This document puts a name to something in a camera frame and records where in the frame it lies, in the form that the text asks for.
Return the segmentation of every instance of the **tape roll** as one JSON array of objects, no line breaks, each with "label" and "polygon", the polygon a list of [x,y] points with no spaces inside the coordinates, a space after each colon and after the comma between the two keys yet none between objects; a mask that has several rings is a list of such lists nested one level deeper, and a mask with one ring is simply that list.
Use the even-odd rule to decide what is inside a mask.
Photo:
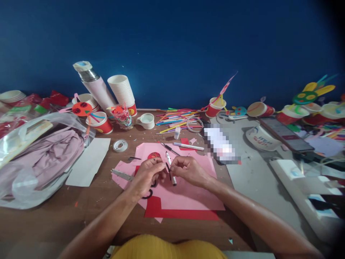
[{"label": "tape roll", "polygon": [[121,153],[128,148],[128,144],[125,140],[120,139],[114,142],[114,144],[112,145],[112,148],[114,149],[115,152]]}]

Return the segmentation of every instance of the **table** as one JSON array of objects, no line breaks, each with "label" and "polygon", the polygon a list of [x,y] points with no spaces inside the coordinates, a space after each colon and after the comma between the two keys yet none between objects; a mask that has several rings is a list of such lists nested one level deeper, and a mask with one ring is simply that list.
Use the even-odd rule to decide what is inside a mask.
[{"label": "table", "polygon": [[[134,121],[141,114],[150,112],[158,115],[162,112],[138,111]],[[39,242],[69,243],[87,224],[99,215],[122,189],[111,179],[111,169],[122,160],[128,162],[135,155],[136,146],[143,142],[174,142],[173,133],[156,135],[164,126],[145,130],[135,125],[128,132],[115,125],[109,135],[97,134],[97,137],[111,138],[109,151],[98,173],[89,187],[63,185],[50,199],[40,206],[29,210],[0,208],[0,240],[30,239]],[[183,129],[180,137],[197,139],[195,145],[202,145],[203,139],[196,133]],[[112,144],[118,139],[127,140],[129,147],[123,153],[112,150]],[[214,161],[217,177],[221,182],[233,186],[225,165]],[[163,219],[158,223],[153,218],[144,217],[145,210],[136,205],[128,219],[113,240],[114,245],[122,245],[138,234],[152,234],[168,242],[181,242],[199,239],[216,245],[221,250],[253,251],[255,245],[249,229],[230,210],[218,212],[219,221],[195,221],[187,219]]]}]

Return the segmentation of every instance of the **bundle of straws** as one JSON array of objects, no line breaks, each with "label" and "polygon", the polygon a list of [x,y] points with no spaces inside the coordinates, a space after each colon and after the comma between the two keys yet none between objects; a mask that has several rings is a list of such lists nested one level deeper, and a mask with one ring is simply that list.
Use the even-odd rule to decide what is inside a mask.
[{"label": "bundle of straws", "polygon": [[157,110],[161,112],[165,112],[165,114],[157,115],[157,117],[161,117],[160,120],[156,123],[157,126],[159,125],[165,125],[168,127],[168,129],[165,129],[161,131],[158,134],[165,134],[174,132],[175,128],[177,126],[184,126],[181,127],[181,129],[188,129],[187,127],[187,120],[188,125],[190,128],[201,128],[202,126],[197,125],[196,119],[199,118],[199,114],[197,113],[197,110],[191,110],[191,109],[173,109],[168,108],[167,110]]}]

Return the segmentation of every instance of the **pink construction paper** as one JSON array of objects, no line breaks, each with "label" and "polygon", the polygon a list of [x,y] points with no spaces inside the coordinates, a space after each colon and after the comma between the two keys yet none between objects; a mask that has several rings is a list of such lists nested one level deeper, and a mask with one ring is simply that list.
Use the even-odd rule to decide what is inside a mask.
[{"label": "pink construction paper", "polygon": [[[121,172],[123,172],[123,173],[126,173],[126,174],[129,174],[129,175],[133,175],[133,176],[134,176],[135,167],[132,167],[132,166],[130,166],[130,167],[121,166],[122,164],[128,165],[128,164],[126,164],[126,163],[120,161],[116,167],[118,167],[119,165],[120,165],[119,168],[121,168],[121,169],[122,169],[123,167],[125,167],[125,168],[127,168],[126,172],[124,172],[124,171],[122,171],[122,170],[120,170],[120,169],[118,169],[118,168],[116,168],[116,169],[119,170],[119,171],[121,171]],[[128,184],[129,184],[128,181],[126,181],[125,179],[123,179],[123,178],[117,176],[116,174],[111,173],[111,178],[113,179],[114,182],[116,182],[116,183],[117,183],[122,189],[124,189],[124,190],[127,188]],[[143,207],[144,209],[146,209],[146,207],[147,207],[147,200],[141,199],[141,200],[138,202],[138,204],[139,204],[141,207]],[[159,223],[162,223],[163,218],[155,218],[155,219],[156,219]]]},{"label": "pink construction paper", "polygon": [[194,142],[196,142],[196,139],[195,139],[195,138],[192,138],[189,142],[190,142],[191,145],[193,145]]},{"label": "pink construction paper", "polygon": [[[193,156],[199,164],[213,177],[217,177],[216,171],[211,158],[202,156],[194,151],[179,150],[178,146],[168,144],[173,150],[175,150],[181,156]],[[163,162],[167,162],[164,148],[159,143],[143,143],[137,147],[135,157],[146,160],[147,156],[152,152],[158,152],[162,156]],[[176,155],[171,151],[168,151],[171,159],[173,160]],[[123,173],[134,175],[135,166],[140,165],[142,160],[132,161],[130,164],[126,164],[122,161],[115,167]],[[124,187],[128,182],[118,176],[115,176],[115,182],[120,180],[125,181]],[[225,210],[224,204],[209,191],[191,185],[183,178],[177,177],[177,186],[173,186],[166,178],[163,184],[158,184],[156,188],[153,188],[153,195],[161,198],[162,209],[177,209],[177,210]]]}]

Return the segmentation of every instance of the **white paper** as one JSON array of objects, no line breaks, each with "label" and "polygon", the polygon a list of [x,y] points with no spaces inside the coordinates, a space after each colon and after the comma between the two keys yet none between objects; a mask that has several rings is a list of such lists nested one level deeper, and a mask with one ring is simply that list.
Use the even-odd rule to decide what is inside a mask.
[{"label": "white paper", "polygon": [[109,138],[95,138],[73,165],[66,185],[88,187],[109,150]]}]

